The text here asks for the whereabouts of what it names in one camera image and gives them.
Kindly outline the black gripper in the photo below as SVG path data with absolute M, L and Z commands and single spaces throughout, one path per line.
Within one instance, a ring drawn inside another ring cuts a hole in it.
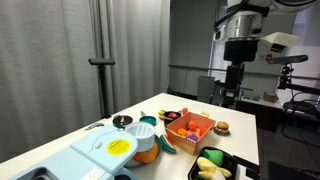
M 230 61 L 231 64 L 227 67 L 224 84 L 224 107 L 229 108 L 235 105 L 243 80 L 244 63 L 255 60 L 257 49 L 257 40 L 227 41 L 225 43 L 223 59 Z

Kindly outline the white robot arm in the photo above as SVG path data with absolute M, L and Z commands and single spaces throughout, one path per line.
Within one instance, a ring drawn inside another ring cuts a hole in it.
M 256 58 L 258 42 L 265 41 L 274 52 L 292 48 L 295 35 L 275 32 L 262 36 L 265 19 L 270 13 L 298 13 L 317 0 L 227 0 L 227 14 L 214 23 L 214 40 L 225 41 L 223 59 L 229 61 L 223 84 L 222 106 L 236 105 L 244 76 L 244 63 Z

